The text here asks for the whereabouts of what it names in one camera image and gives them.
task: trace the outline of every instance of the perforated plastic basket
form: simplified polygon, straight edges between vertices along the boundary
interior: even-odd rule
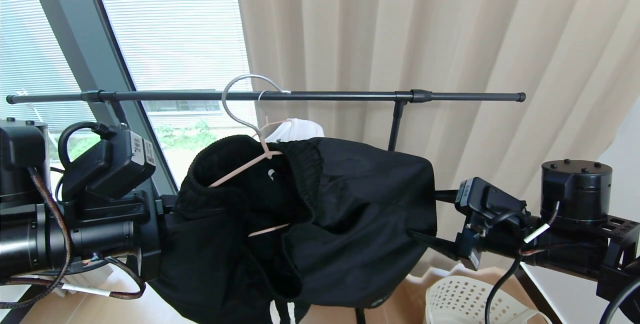
[[[448,276],[432,285],[426,293],[427,324],[485,324],[485,304],[493,288],[484,281],[466,276]],[[526,324],[541,312],[522,305],[499,290],[491,301],[491,324]]]

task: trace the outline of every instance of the clothing rack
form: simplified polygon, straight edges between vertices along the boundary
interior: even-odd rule
[[[228,93],[227,101],[350,101],[350,102],[394,102],[393,121],[387,149],[396,150],[400,121],[405,106],[409,103],[428,103],[432,101],[525,101],[525,93],[435,93],[423,89],[406,91],[242,91]],[[83,101],[86,103],[109,103],[118,120],[128,123],[122,101],[220,101],[222,93],[206,90],[141,90],[141,91],[105,91],[89,90],[75,94],[12,94],[6,97],[10,105],[18,103],[46,103]]]

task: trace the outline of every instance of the black garment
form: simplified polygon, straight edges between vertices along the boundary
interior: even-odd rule
[[[199,323],[270,323],[269,303],[374,308],[436,235],[434,171],[421,157],[332,138],[269,144],[281,151],[220,187],[263,152],[246,135],[199,153],[182,183],[151,286]],[[291,223],[254,237],[249,233]]]

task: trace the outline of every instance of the gray window frame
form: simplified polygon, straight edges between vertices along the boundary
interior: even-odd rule
[[[66,61],[82,91],[135,91],[124,56],[102,0],[39,0]],[[119,122],[114,108],[89,103],[97,121]],[[128,125],[162,153],[149,117],[139,101],[122,101]],[[178,187],[164,155],[158,155],[152,180],[158,195],[174,195]]]

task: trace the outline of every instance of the curtain fold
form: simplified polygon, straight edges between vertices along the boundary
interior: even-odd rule
[[[525,92],[524,103],[407,105],[397,150],[432,161],[438,189],[482,177],[534,214],[542,162],[596,160],[640,95],[640,0],[239,4],[251,71],[288,90]],[[381,148],[389,140],[390,102],[262,107],[272,120],[316,121],[328,137]],[[439,204],[439,236],[452,240],[463,221]]]

